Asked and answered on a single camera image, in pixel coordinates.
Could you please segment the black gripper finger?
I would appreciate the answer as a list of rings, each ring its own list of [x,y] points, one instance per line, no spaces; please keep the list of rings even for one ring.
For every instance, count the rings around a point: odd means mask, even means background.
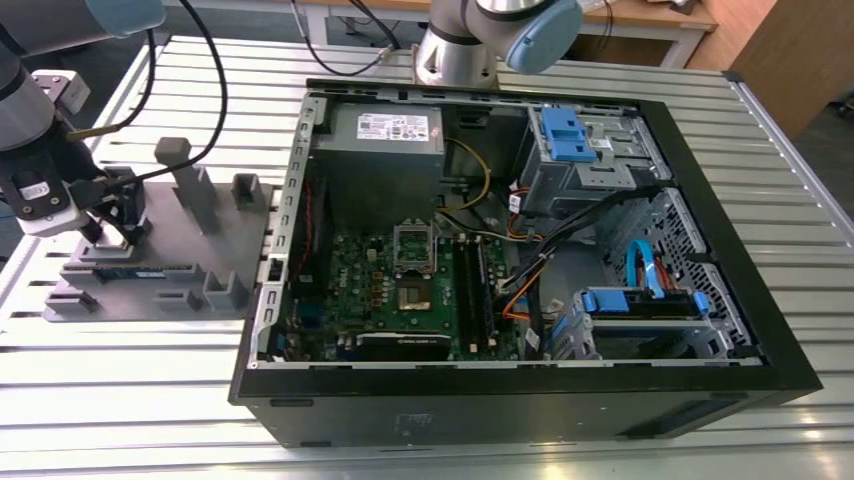
[[[109,166],[106,174],[106,193],[112,198],[118,231],[129,246],[134,246],[144,236],[141,218],[145,211],[144,185],[134,180],[129,167]]]
[[[84,225],[78,228],[78,232],[88,244],[96,245],[104,233],[102,212],[98,208],[93,208],[82,210],[81,214],[85,216],[85,222]]]

